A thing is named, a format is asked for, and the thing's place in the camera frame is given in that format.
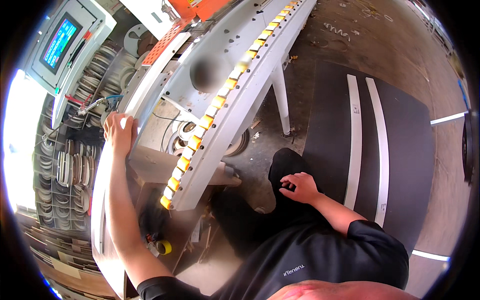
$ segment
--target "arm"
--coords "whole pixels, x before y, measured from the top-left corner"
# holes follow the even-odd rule
[[[280,180],[283,187],[296,186],[295,191],[281,188],[280,192],[298,202],[307,203],[315,207],[332,225],[333,229],[347,236],[348,227],[356,220],[366,220],[353,210],[317,191],[313,177],[307,173],[287,175]]]
[[[144,280],[172,273],[145,247],[127,186],[125,159],[136,138],[133,118],[112,112],[105,120],[104,152],[111,153],[110,183],[105,194],[105,215],[113,245],[135,288]]]

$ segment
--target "orange machine part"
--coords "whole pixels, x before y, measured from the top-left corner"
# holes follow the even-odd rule
[[[228,0],[169,0],[169,2],[179,13],[181,19],[173,24],[172,28],[157,42],[142,62],[143,66],[151,66],[170,42],[196,15],[198,15],[200,20],[205,21],[224,6]]]

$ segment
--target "white edge strip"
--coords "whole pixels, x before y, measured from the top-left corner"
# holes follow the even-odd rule
[[[350,95],[350,165],[348,167],[347,192],[345,193],[344,205],[353,210],[360,180],[361,165],[361,110],[360,95],[357,85],[357,77],[347,74],[348,93]]]
[[[448,116],[448,117],[445,117],[445,118],[431,120],[430,125],[436,125],[436,124],[440,124],[440,123],[443,123],[443,122],[455,120],[455,119],[458,119],[458,118],[461,118],[461,117],[465,116],[466,113],[468,113],[468,111],[461,112],[461,113],[458,113],[458,114],[455,114],[455,115],[451,115],[451,116]]]
[[[382,110],[382,103],[380,102],[380,96],[378,96],[377,86],[372,78],[365,78],[367,81],[368,91],[370,92],[370,98],[372,99],[373,113],[375,115],[375,123],[377,124],[378,134],[378,152],[380,162],[380,174],[378,182],[378,201],[377,212],[375,213],[375,222],[384,226],[385,213],[387,209],[388,199],[388,181],[390,177],[390,162],[388,157],[388,139],[387,129],[385,126],[384,112]]]
[[[422,251],[418,251],[418,250],[413,250],[412,254],[414,254],[416,256],[421,256],[421,257],[425,257],[425,258],[434,259],[434,260],[437,260],[437,261],[442,261],[442,262],[448,262],[450,260],[449,256],[441,256],[441,255],[436,255],[436,254],[430,254],[430,253],[426,253],[426,252],[422,252]]]

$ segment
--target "black t-shirt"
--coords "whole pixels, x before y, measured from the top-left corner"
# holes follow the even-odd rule
[[[347,238],[318,226],[288,228],[265,241],[217,292],[208,297],[173,277],[140,283],[143,300],[264,300],[303,280],[375,281],[404,289],[408,255],[402,243],[369,221],[354,221]]]

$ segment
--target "black pants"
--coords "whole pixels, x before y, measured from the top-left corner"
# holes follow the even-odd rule
[[[317,223],[325,229],[331,228],[313,206],[293,201],[279,191],[282,177],[300,172],[311,174],[310,170],[293,150],[283,148],[275,153],[268,180],[272,183],[276,206],[269,214],[254,211],[233,189],[212,197],[213,215],[238,257],[246,258],[269,237],[291,226]]]

